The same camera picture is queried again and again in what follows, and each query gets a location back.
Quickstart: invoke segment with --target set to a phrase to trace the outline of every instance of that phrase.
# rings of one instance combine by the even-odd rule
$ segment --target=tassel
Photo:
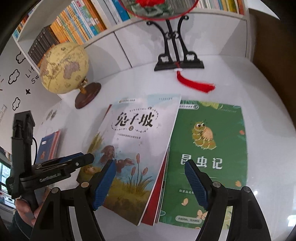
[[[186,85],[188,87],[191,87],[193,89],[205,92],[205,93],[209,93],[210,91],[215,89],[214,84],[206,84],[206,83],[201,83],[201,82],[195,82],[189,79],[184,78],[180,71],[177,71],[177,79],[183,84]]]

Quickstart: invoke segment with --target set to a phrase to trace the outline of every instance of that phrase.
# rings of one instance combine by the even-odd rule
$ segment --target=person
[[[33,214],[29,204],[25,200],[21,198],[15,200],[16,210],[12,218],[12,224],[8,228],[13,240],[28,241],[30,239],[36,219],[49,192],[50,189],[46,187],[42,196],[42,203]]]

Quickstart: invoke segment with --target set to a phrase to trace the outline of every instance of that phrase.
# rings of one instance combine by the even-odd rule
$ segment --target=yellow globe
[[[66,42],[54,46],[40,66],[43,86],[52,93],[64,94],[77,89],[89,70],[89,57],[84,48]]]

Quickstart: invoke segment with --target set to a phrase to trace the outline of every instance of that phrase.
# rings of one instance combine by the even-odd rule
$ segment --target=white table
[[[216,89],[205,94],[190,89],[176,79],[173,70],[154,72],[153,64],[146,64],[100,81],[102,89],[86,107],[74,108],[75,93],[69,93],[61,111],[52,121],[45,121],[38,131],[37,140],[63,129],[59,156],[86,152],[96,134],[110,103],[125,97],[153,93],[180,93],[183,99],[214,101],[241,105],[246,127],[248,149],[247,185],[257,191],[256,198],[265,216],[272,240],[285,239],[293,227],[288,217],[296,214],[296,133],[289,114],[276,91],[262,73],[246,58],[231,56],[200,56],[205,69],[187,69],[186,78],[214,83]],[[57,183],[61,189],[77,185],[78,170],[72,177]],[[81,240],[71,209],[76,240]],[[180,241],[195,240],[198,230],[163,223],[153,227],[141,224],[136,227],[115,213],[100,207],[95,212],[106,240]],[[220,240],[226,239],[223,232]]]

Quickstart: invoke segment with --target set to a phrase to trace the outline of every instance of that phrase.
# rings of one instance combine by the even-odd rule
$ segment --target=globe base
[[[90,103],[96,95],[99,93],[101,90],[102,85],[100,83],[90,83],[85,87],[86,94],[83,94],[80,92],[76,99],[75,99],[75,108],[76,109],[81,109],[85,107],[88,103]]]

